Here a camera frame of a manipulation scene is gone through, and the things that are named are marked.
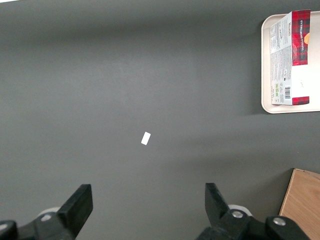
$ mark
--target barcode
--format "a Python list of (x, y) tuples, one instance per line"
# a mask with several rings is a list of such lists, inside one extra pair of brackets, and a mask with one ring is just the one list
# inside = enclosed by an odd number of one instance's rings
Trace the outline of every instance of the barcode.
[(290, 99), (291, 98), (291, 87), (290, 86), (286, 86), (284, 88), (284, 98), (285, 99)]

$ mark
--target red plaid packaging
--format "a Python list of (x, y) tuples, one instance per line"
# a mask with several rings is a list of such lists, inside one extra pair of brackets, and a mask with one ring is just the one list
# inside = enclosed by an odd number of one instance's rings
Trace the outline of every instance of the red plaid packaging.
[(309, 103), (310, 10), (292, 11), (270, 28), (271, 103)]

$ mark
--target white paper scrap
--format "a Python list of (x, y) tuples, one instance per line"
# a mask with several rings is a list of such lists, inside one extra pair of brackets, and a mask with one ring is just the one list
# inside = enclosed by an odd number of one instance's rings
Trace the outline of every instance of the white paper scrap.
[(148, 141), (149, 141), (149, 138), (150, 138), (151, 134), (148, 133), (148, 132), (145, 132), (144, 135), (143, 135), (143, 138), (141, 140), (141, 143), (144, 144), (144, 145), (147, 145), (148, 144)]

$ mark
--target metal screw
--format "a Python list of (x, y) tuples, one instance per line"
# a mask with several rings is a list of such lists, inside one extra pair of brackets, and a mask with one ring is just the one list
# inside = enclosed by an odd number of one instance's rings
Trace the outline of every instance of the metal screw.
[(5, 230), (8, 227), (8, 224), (1, 224), (0, 231)]
[(232, 216), (234, 216), (237, 219), (241, 219), (244, 216), (244, 214), (240, 211), (233, 211)]
[(274, 222), (275, 224), (279, 225), (279, 226), (285, 226), (285, 225), (286, 225), (286, 221), (283, 220), (283, 219), (280, 218), (280, 217), (275, 217), (275, 218), (273, 219), (273, 222)]
[(46, 214), (41, 218), (41, 222), (45, 222), (45, 221), (48, 221), (50, 219), (51, 219), (51, 216), (49, 214)]

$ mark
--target plywood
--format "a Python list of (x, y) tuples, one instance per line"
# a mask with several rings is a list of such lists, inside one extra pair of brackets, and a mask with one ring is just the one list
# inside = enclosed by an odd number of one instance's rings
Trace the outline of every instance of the plywood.
[(320, 239), (320, 174), (294, 169), (280, 210), (312, 240)]

